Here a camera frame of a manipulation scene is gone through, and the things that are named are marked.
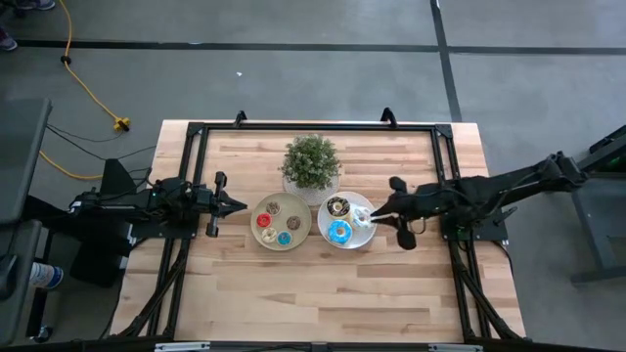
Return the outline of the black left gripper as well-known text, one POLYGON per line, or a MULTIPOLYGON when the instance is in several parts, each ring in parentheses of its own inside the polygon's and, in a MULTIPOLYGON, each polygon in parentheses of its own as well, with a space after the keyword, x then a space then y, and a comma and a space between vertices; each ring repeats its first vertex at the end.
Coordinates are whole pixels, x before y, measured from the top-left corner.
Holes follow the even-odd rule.
POLYGON ((199 213, 208 213, 209 221, 205 234, 211 238, 217 238, 219 228, 217 222, 235 212, 247 210, 247 205, 241 201, 231 198, 225 191, 227 177, 223 171, 217 171, 214 179, 215 189, 199 188, 197 194, 197 205, 200 207, 199 213))

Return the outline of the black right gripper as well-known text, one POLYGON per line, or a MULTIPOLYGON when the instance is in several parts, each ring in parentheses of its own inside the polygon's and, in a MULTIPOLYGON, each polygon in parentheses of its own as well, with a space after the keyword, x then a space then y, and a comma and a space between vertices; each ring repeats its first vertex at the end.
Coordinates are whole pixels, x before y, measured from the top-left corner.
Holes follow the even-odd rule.
POLYGON ((409 193, 407 183, 397 176, 389 179, 389 186, 393 190, 392 195, 371 215, 395 214, 395 216, 377 217, 372 222, 396 229, 398 244, 406 250, 415 249, 416 235, 409 229, 409 223, 436 214, 436 207, 439 205, 437 196, 442 189, 437 183, 430 183, 420 185, 413 193, 409 193))

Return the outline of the large white frosted donut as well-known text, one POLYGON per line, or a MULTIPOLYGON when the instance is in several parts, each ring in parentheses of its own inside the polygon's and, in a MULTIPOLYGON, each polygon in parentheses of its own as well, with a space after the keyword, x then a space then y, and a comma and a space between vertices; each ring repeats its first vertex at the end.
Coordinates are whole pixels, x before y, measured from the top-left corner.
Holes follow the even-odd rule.
POLYGON ((355 205, 351 208, 349 223, 353 229, 373 229, 371 210, 368 207, 355 205))

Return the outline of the large chocolate sprinkled donut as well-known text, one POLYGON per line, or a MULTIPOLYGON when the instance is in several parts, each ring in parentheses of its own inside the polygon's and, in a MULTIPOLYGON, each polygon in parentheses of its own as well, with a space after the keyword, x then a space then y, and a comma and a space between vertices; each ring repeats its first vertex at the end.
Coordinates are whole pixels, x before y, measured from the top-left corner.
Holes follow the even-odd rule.
POLYGON ((335 219, 343 219, 350 213, 351 204, 347 198, 332 197, 327 201, 327 211, 335 219))

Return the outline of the large blue frosted donut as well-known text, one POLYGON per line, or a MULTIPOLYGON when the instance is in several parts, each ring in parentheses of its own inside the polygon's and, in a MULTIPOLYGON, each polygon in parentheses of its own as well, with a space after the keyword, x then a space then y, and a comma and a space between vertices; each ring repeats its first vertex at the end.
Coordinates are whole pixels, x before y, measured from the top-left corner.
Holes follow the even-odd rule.
POLYGON ((331 242, 344 245, 352 238, 352 228, 344 220, 334 220, 329 226, 328 237, 331 242))

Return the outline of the white round plate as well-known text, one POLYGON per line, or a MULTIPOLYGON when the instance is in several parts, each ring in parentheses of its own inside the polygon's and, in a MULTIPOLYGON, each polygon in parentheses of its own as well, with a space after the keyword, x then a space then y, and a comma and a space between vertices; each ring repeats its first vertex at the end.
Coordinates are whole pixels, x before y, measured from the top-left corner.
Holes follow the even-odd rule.
POLYGON ((317 215, 317 224, 318 228, 325 238, 327 242, 342 249, 357 249, 360 248, 370 242, 370 240, 374 237, 376 233, 377 225, 375 224, 373 229, 353 229, 352 227, 352 238, 344 245, 336 244, 331 242, 328 237, 328 229, 330 224, 334 220, 344 220, 349 223, 349 215, 343 219, 335 219, 333 218, 329 212, 327 211, 327 201, 332 197, 343 197, 347 198, 351 204, 351 208, 355 205, 365 206, 371 210, 371 213, 374 211, 374 206, 362 195, 354 193, 354 192, 338 192, 333 194, 331 197, 327 198, 318 210, 317 215))

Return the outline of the beige round plate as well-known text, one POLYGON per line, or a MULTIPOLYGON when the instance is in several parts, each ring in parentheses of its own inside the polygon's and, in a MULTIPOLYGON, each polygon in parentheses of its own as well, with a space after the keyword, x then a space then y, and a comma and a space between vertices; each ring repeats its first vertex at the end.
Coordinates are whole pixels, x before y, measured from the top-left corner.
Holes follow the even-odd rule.
POLYGON ((287 251, 291 249, 295 249, 300 244, 302 244, 308 237, 312 226, 312 213, 309 206, 298 196, 290 193, 275 193, 270 196, 263 198, 258 205, 252 210, 250 217, 250 230, 251 236, 254 240, 260 244, 261 246, 274 250, 274 251, 287 251), (261 232, 265 228, 259 228, 256 225, 256 217, 262 213, 266 212, 266 204, 269 201, 276 201, 281 205, 281 212, 272 216, 273 221, 270 227, 274 228, 278 231, 278 234, 282 231, 288 231, 292 235, 292 242, 287 246, 278 245, 277 241, 271 243, 265 243, 261 239, 261 232), (287 227, 287 220, 290 216, 299 216, 301 218, 301 226, 298 230, 291 231, 287 227))

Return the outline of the green potted plant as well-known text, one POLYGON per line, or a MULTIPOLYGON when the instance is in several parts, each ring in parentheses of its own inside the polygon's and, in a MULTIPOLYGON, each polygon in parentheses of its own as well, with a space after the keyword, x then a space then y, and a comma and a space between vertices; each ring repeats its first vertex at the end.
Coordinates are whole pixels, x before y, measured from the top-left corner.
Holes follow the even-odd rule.
POLYGON ((279 170, 300 189, 325 190, 339 175, 341 163, 335 144, 320 134, 297 135, 286 144, 279 170))

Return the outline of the black equipment stand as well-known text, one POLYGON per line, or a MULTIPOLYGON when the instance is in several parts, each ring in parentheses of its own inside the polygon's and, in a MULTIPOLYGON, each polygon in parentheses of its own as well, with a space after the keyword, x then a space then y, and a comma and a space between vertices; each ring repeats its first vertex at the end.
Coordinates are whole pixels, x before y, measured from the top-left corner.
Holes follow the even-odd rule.
POLYGON ((70 275, 82 282, 110 287, 115 282, 122 259, 128 257, 131 226, 120 215, 102 208, 104 202, 121 200, 136 192, 137 184, 116 158, 107 159, 99 190, 92 189, 72 204, 72 222, 77 226, 81 245, 72 262, 70 275))

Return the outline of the white bottle with blue label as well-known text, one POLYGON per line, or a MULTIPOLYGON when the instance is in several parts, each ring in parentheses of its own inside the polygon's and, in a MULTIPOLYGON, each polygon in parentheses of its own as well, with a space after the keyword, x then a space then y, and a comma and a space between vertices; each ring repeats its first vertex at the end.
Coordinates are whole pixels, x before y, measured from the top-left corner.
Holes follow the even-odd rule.
POLYGON ((29 283, 34 287, 53 289, 63 278, 64 270, 61 267, 34 262, 30 270, 29 283))

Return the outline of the black metal cart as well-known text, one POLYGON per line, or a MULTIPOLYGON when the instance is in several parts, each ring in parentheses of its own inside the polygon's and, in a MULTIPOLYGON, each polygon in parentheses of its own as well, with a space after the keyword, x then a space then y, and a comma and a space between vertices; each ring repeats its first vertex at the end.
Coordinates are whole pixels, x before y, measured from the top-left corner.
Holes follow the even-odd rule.
POLYGON ((626 278, 611 242, 626 241, 626 124, 588 149, 579 161, 589 180, 572 193, 595 269, 571 277, 574 284, 626 278))

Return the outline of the grey side table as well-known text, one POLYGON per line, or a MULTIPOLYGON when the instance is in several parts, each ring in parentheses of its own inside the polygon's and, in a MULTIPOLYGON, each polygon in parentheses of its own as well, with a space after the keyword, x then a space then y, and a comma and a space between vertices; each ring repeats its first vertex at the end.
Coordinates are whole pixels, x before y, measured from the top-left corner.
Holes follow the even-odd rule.
POLYGON ((48 99, 0 101, 0 347, 19 329, 42 229, 22 212, 51 108, 48 99))

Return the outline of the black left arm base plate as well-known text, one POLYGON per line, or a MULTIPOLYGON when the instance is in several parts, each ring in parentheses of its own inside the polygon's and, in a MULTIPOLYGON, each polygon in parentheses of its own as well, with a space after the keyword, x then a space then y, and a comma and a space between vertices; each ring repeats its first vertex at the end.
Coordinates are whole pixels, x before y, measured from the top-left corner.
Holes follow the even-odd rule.
POLYGON ((179 201, 159 201, 155 207, 136 212, 126 219, 133 225, 137 239, 159 238, 188 240, 196 235, 200 215, 179 201))

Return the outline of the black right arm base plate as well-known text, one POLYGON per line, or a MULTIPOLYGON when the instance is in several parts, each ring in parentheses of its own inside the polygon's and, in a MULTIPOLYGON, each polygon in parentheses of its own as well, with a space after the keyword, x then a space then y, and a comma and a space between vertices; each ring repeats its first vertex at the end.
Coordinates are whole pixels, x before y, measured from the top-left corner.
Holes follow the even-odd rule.
POLYGON ((516 211, 516 207, 503 211, 498 209, 486 219, 469 225, 460 225, 450 214, 440 216, 442 238, 445 241, 489 241, 501 242, 508 239, 505 220, 516 211))

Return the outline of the silver metal bracket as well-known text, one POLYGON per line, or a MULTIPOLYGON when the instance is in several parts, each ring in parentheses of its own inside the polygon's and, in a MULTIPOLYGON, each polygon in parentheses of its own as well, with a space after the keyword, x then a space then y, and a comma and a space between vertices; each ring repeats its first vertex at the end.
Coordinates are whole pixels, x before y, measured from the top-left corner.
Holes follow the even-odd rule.
POLYGON ((430 344, 427 348, 428 352, 484 352, 480 345, 471 344, 448 344, 436 343, 430 344))
POLYGON ((168 342, 156 344, 154 352, 206 352, 210 346, 208 341, 168 342))

